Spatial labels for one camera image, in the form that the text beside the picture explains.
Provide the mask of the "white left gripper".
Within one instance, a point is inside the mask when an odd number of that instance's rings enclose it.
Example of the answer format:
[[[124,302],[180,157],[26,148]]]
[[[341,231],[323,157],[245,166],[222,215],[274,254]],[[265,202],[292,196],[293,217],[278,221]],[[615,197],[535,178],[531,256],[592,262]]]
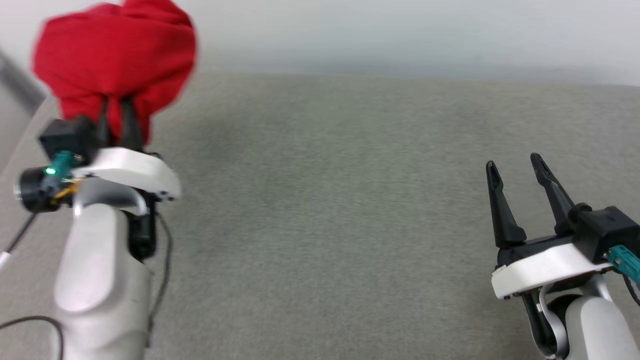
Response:
[[[74,168],[74,178],[96,177],[130,188],[153,193],[162,199],[182,198],[178,173],[162,159],[144,151],[144,137],[132,98],[121,101],[120,146],[112,146],[108,120],[109,98],[103,96],[97,118],[97,138],[101,149],[90,164]]]

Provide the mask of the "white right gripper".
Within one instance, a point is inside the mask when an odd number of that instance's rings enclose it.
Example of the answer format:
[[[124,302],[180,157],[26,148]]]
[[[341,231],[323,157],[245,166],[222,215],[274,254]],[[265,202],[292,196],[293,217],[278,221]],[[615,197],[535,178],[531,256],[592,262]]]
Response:
[[[573,200],[539,153],[531,153],[530,162],[537,182],[544,187],[550,203],[555,219],[555,234],[570,234],[572,228],[569,212],[575,205]],[[486,180],[494,244],[499,248],[497,268],[491,274],[491,285],[496,298],[516,296],[546,285],[612,268],[608,262],[592,262],[573,243],[558,244],[523,259],[514,260],[514,251],[521,248],[527,235],[515,221],[503,192],[502,177],[493,161],[486,164]]]

